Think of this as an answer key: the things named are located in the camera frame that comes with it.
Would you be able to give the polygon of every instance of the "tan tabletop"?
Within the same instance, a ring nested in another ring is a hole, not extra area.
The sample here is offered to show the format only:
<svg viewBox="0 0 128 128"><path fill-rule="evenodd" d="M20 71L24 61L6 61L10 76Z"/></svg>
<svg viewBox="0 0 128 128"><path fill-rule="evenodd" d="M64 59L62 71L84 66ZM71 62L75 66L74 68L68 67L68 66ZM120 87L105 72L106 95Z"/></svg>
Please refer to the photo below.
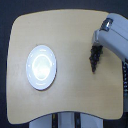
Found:
<svg viewBox="0 0 128 128"><path fill-rule="evenodd" d="M106 12L58 10L28 14L13 24L7 61L7 115L12 124L62 111L104 119L123 113L120 59L106 48L96 74L89 62L91 39ZM26 61L37 45L47 45L57 59L57 74L45 91L35 90L26 76Z"/></svg>

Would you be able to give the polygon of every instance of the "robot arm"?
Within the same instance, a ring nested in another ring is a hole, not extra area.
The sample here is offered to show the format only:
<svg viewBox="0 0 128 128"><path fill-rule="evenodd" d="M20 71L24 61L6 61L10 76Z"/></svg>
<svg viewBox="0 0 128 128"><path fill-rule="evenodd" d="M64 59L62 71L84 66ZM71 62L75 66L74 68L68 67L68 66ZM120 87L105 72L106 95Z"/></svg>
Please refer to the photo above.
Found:
<svg viewBox="0 0 128 128"><path fill-rule="evenodd" d="M101 28L93 34L93 47L104 46L114 52L123 62L128 63L128 20L118 14L109 14Z"/></svg>

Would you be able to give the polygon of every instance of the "floor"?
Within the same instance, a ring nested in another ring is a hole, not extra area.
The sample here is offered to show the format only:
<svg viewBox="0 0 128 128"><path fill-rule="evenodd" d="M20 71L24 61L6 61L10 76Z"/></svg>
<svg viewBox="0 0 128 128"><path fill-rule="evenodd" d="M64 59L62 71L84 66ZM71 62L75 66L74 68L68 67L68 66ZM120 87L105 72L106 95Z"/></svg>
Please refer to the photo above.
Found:
<svg viewBox="0 0 128 128"><path fill-rule="evenodd" d="M127 0L1 0L0 1L0 126L2 128L28 128L27 124L11 125L6 108L6 60L11 27L20 15L53 9L90 9L118 13L128 18ZM128 98L124 99L124 111L128 110ZM104 120L104 128L125 128L128 120L124 113L120 120Z"/></svg>

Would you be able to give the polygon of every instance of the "table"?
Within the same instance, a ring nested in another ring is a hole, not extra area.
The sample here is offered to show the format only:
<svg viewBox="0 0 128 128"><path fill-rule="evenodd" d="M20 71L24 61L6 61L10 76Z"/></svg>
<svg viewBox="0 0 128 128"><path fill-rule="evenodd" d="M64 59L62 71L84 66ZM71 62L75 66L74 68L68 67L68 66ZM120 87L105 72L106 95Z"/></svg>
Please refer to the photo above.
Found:
<svg viewBox="0 0 128 128"><path fill-rule="evenodd" d="M7 61L7 116L12 124L62 111L119 119L123 113L120 59L103 49L96 73L89 62L91 39L108 13L54 10L15 20ZM57 59L57 74L45 91L35 90L26 76L26 61L37 45L47 45Z"/></svg>

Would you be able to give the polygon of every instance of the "white plate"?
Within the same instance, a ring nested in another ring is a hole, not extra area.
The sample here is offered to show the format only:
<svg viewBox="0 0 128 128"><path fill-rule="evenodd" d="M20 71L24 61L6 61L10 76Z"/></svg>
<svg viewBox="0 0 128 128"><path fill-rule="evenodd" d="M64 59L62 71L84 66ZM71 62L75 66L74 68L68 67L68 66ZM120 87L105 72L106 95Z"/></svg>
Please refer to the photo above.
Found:
<svg viewBox="0 0 128 128"><path fill-rule="evenodd" d="M52 50L45 45L35 47L28 56L26 73L35 89L49 87L56 75L56 58Z"/></svg>

